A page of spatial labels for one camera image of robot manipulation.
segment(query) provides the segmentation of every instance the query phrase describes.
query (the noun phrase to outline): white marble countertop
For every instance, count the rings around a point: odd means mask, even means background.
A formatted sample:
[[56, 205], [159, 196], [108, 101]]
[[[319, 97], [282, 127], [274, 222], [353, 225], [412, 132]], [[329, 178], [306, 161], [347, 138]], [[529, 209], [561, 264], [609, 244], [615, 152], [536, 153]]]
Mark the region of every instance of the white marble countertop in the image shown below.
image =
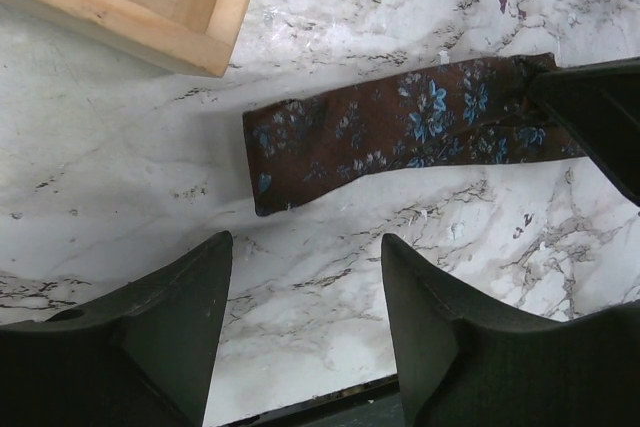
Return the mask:
[[566, 320], [640, 297], [638, 209], [587, 159], [363, 178], [253, 214], [240, 113], [442, 59], [640, 55], [640, 0], [252, 0], [223, 79], [0, 8], [0, 322], [45, 319], [235, 236], [206, 427], [394, 372], [385, 232]]

